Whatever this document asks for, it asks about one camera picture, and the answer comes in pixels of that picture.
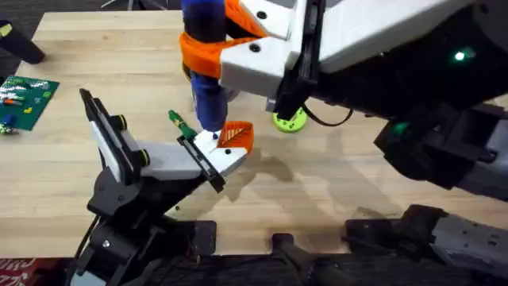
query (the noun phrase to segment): wooden table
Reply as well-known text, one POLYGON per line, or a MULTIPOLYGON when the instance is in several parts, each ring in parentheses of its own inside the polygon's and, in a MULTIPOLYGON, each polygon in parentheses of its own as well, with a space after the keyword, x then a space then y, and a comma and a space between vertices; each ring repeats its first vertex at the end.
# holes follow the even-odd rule
MULTIPOLYGON (((124 114, 137 139, 174 142, 170 108, 198 126, 180 67, 182 29, 176 11, 45 14, 34 40, 48 58, 17 74, 61 85, 32 132, 0 137, 0 257, 70 257, 91 221, 86 205, 100 162, 80 87, 124 114)), ((321 102, 311 107, 331 122, 345 114, 321 102)), ((202 186, 170 211, 215 220, 218 253, 267 252, 275 232, 294 234, 311 251, 345 251, 346 219, 397 218, 411 203, 508 228, 506 203, 400 176, 372 144, 379 119, 355 114, 341 128, 309 122, 284 134, 264 99, 247 94, 229 105, 229 118, 254 123, 248 161, 220 195, 202 186)))

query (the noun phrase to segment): circuit board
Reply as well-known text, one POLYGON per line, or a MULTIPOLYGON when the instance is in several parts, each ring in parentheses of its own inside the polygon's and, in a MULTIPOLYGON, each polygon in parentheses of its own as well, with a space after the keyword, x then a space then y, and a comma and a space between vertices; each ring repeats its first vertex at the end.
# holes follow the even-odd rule
POLYGON ((0 121, 11 115, 15 117, 12 128, 32 130, 59 85, 49 80, 8 77, 0 87, 0 121), (7 104, 6 99, 15 104, 7 104))

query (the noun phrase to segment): black cable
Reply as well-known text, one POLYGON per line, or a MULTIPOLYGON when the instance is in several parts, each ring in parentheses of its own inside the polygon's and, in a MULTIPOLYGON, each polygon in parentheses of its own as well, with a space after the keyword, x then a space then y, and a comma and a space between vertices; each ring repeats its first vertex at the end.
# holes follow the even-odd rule
POLYGON ((90 237, 90 234, 92 233, 92 230, 95 228, 95 225, 97 225, 98 222, 98 216, 95 215, 94 220, 88 226, 88 230, 81 239, 81 242, 79 243, 78 249, 76 250, 76 253, 74 255, 74 258, 72 259, 71 263, 69 264, 69 267, 67 268, 67 276, 65 278, 65 284, 64 286, 71 286, 72 277, 74 276, 74 272, 76 271, 76 263, 78 262, 79 256, 81 255, 81 252, 83 251, 83 248, 85 247, 85 244, 88 241, 88 238, 90 237))
POLYGON ((310 119, 314 120, 315 122, 317 122, 320 125, 327 126, 327 127, 341 126, 344 123, 346 123, 351 118, 351 116, 353 114, 353 109, 350 109, 349 112, 348 112, 348 115, 346 115, 344 120, 342 120, 341 122, 339 122, 339 123, 328 123, 328 122, 324 122, 321 119, 319 119, 316 116, 316 114, 314 114, 312 111, 310 111, 309 107, 307 107, 307 105, 305 105, 305 103, 302 104, 302 109, 303 109, 303 111, 305 111, 305 113, 307 113, 307 115, 310 117, 310 119))

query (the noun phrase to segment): blue cylinder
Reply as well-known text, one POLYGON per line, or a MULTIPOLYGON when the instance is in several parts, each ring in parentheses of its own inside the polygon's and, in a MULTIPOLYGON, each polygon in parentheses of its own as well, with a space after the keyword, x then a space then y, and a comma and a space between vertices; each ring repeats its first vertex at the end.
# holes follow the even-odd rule
MULTIPOLYGON (((185 32, 203 43, 225 41, 224 0, 182 0, 185 32)), ((215 132, 225 124, 228 104, 217 79, 190 72, 196 114, 203 129, 215 132)))
POLYGON ((228 115, 225 89, 214 78, 196 72, 191 74, 196 114, 201 126, 211 132, 222 129, 228 115))

